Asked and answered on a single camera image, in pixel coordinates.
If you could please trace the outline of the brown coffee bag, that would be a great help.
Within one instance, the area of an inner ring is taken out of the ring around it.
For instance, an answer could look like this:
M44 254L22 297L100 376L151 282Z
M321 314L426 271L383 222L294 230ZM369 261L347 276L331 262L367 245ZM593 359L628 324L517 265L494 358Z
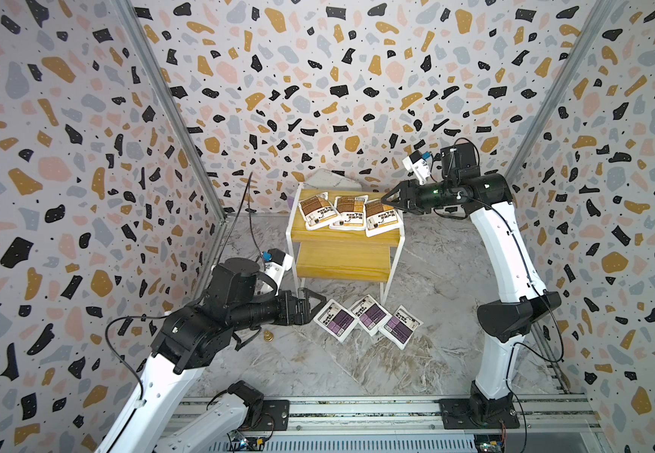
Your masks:
M338 231L364 231L365 204L368 199L369 196L337 196L334 207L339 216L329 228Z
M367 237L374 237L403 226L403 219L398 211L385 205L380 199L368 200L365 205L365 232Z
M329 201L328 192L314 194L300 200L298 207L308 231L329 227L340 219L340 213Z

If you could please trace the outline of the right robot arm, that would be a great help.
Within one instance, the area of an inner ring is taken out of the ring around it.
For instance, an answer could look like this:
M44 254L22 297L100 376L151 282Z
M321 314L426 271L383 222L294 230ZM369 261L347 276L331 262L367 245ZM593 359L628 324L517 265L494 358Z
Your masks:
M478 374L468 398L442 401L444 426L518 428L514 406L519 399L510 388L518 350L532 326L561 305L561 296L546 289L529 260L508 182L499 173L481 172L472 142L456 141L438 155L414 151L403 165L411 179L382 196L382 203L404 213L440 217L463 209L479 232L497 281L497 300L476 311L484 331Z

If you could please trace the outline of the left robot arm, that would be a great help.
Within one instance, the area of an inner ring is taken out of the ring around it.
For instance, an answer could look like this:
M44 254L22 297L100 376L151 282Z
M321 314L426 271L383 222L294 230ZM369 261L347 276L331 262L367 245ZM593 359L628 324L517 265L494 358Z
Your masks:
M265 325L303 326L327 305L327 299L302 288L280 289L284 265L273 273L245 258L217 264L204 294L164 315L163 325L137 388L97 448L100 452L201 451L242 428L278 430L278 416L266 408L264 396L244 381L230 385L206 411L175 434L162 434L185 394L230 345L243 348L239 335L259 335Z

